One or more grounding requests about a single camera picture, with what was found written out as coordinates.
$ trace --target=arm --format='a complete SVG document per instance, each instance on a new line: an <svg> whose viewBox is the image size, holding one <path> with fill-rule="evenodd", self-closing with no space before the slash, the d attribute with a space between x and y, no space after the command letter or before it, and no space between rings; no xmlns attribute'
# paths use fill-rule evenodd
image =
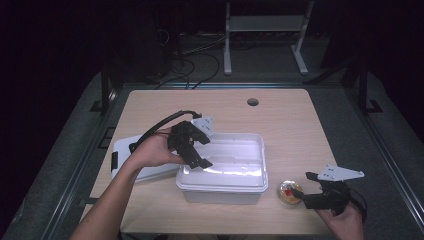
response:
<svg viewBox="0 0 424 240"><path fill-rule="evenodd" d="M349 202L344 212L333 216L328 210L315 210L337 239L363 240L362 216L356 206Z"/></svg>
<svg viewBox="0 0 424 240"><path fill-rule="evenodd" d="M181 163L181 157L172 154L167 146L167 133L160 131L144 141L125 161L96 204L82 219L71 239L116 239L131 191L143 167L165 163Z"/></svg>

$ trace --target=wrist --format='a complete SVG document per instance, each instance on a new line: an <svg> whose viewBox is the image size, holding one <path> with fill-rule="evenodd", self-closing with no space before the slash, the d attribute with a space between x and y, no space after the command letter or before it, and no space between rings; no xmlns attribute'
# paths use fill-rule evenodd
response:
<svg viewBox="0 0 424 240"><path fill-rule="evenodd" d="M132 178L137 178L137 175L140 173L140 171L143 169L144 166L141 166L135 161L131 161L130 158L128 158L124 164L121 167L120 171L126 172L126 174Z"/></svg>

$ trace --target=hole in table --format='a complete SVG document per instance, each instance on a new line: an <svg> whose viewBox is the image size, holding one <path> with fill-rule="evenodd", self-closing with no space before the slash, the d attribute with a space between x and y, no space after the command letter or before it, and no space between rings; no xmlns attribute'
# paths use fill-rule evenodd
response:
<svg viewBox="0 0 424 240"><path fill-rule="evenodd" d="M249 98L247 99L247 104L249 104L249 106L252 106L252 107L258 106L259 100L256 98Z"/></svg>

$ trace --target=metal stand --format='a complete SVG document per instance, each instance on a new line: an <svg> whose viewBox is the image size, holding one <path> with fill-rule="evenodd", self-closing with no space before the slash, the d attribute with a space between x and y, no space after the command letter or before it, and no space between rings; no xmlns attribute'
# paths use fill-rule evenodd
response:
<svg viewBox="0 0 424 240"><path fill-rule="evenodd" d="M109 84L109 75L107 74L106 67L102 68L101 71L101 89L102 89L102 100L95 101L91 106L90 112L100 112L101 116L104 116L109 109L110 101L115 97L115 87Z"/></svg>
<svg viewBox="0 0 424 240"><path fill-rule="evenodd" d="M314 0L310 0L304 15L293 16L231 16L230 2L226 5L224 74L231 75L230 35L232 32L299 32L299 39L291 46L301 74L308 74L300 49L308 28Z"/></svg>
<svg viewBox="0 0 424 240"><path fill-rule="evenodd" d="M358 89L358 105L361 111L367 115L368 113L382 112L382 109L378 105L377 101L370 100L372 108L367 107L367 82L368 82L368 69L366 63L366 57L362 51L358 51L359 54L353 56L352 58L341 62L335 67L327 70L318 77L311 79L309 81L303 82L303 84L318 84L331 75L339 72L340 70L347 68L345 74L343 75L340 83L343 87L351 88L354 86L356 80L359 79L359 89Z"/></svg>

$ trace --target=plastic tub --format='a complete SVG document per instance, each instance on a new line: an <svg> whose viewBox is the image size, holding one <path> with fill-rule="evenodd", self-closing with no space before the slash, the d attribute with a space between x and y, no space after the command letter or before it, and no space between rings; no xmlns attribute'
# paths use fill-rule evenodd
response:
<svg viewBox="0 0 424 240"><path fill-rule="evenodd" d="M215 133L206 145L195 144L212 167L181 165L176 182L188 202L256 204L268 188L264 142L260 135Z"/></svg>
<svg viewBox="0 0 424 240"><path fill-rule="evenodd" d="M113 145L112 153L112 178L118 173L119 169L122 167L127 158L131 155L130 149L128 146L131 143L137 142L142 135L133 136L129 138L120 139L115 142ZM135 182L145 182L145 181L156 181L159 179L167 177L175 177L177 171L180 167L180 164L168 163L159 167L145 167L138 174Z"/></svg>

